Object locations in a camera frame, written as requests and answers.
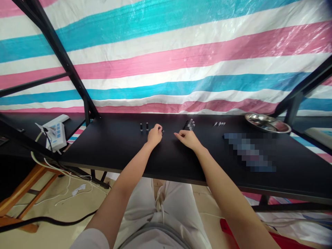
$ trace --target power strip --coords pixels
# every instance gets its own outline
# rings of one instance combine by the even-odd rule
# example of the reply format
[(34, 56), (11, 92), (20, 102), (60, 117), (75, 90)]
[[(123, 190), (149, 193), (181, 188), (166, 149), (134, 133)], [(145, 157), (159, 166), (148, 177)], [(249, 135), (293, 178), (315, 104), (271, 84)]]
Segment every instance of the power strip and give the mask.
[(59, 117), (56, 117), (55, 119), (52, 119), (51, 121), (49, 121), (46, 124), (44, 124), (43, 127), (45, 127), (45, 128), (52, 127), (54, 125), (57, 125), (58, 123), (63, 123), (67, 119), (69, 119), (69, 116), (65, 115), (65, 114), (62, 114)]
[[(49, 129), (49, 131), (52, 134), (51, 136), (49, 136), (49, 133), (48, 133), (53, 152), (56, 152), (57, 150), (60, 150), (61, 148), (65, 147), (67, 145), (66, 135), (65, 135), (65, 126), (63, 123), (57, 123), (51, 127), (48, 127), (47, 129)], [(46, 139), (46, 148), (51, 150), (48, 139)]]

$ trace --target metal bowl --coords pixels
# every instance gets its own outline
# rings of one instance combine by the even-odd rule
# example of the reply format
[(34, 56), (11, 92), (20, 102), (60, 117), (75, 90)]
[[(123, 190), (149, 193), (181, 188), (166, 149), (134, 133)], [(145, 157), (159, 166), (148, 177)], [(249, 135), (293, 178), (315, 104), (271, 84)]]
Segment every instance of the metal bowl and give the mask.
[(247, 113), (246, 120), (256, 128), (271, 133), (288, 133), (290, 126), (278, 119), (258, 113)]

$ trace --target white pants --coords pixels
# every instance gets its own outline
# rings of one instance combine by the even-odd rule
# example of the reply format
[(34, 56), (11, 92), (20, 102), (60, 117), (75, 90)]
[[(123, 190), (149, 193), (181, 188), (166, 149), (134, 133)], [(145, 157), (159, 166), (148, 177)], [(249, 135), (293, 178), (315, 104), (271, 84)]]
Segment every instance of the white pants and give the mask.
[(148, 222), (172, 227), (192, 248), (211, 248), (190, 184), (166, 181), (155, 201), (152, 179), (142, 177), (129, 199), (114, 249)]

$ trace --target wooden chair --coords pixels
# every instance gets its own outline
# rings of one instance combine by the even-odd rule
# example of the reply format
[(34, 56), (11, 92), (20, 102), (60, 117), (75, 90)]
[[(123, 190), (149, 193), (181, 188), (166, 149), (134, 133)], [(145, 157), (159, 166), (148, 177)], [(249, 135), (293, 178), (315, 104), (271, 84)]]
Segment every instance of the wooden chair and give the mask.
[[(45, 186), (40, 190), (36, 191), (31, 189), (32, 186), (46, 173), (52, 172), (54, 176), (45, 184)], [(45, 168), (39, 164), (36, 164), (28, 176), (21, 182), (21, 184), (15, 189), (13, 194), (4, 199), (0, 203), (0, 227), (10, 224), (15, 224), (22, 221), (22, 218), (27, 214), (27, 212), (33, 207), (33, 205), (39, 200), (39, 198), (45, 193), (45, 191), (50, 187), (54, 180), (61, 173), (57, 170)], [(16, 217), (9, 217), (7, 213), (10, 209), (26, 194), (31, 193), (36, 195), (33, 200), (23, 209), (23, 211)], [(19, 229), (26, 232), (35, 233), (38, 229), (38, 226), (35, 224), (29, 224)]]

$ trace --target tabletop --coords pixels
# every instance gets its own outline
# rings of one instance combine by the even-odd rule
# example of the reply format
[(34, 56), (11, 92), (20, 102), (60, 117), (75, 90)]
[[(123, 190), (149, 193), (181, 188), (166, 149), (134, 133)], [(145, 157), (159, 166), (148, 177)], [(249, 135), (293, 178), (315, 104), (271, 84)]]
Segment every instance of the tabletop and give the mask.
[[(189, 119), (195, 121), (194, 132), (202, 145), (242, 191), (332, 204), (331, 165), (288, 134), (274, 134), (272, 138), (264, 133), (267, 139), (256, 141), (258, 147), (266, 147), (276, 172), (248, 171), (227, 149), (223, 138), (224, 133), (262, 136), (244, 116), (102, 113), (61, 157), (61, 163), (121, 172), (147, 141), (145, 123), (150, 129), (159, 123), (164, 129), (163, 139), (152, 151), (144, 176), (206, 185), (196, 155), (173, 134)], [(213, 126), (215, 122), (226, 124)]]

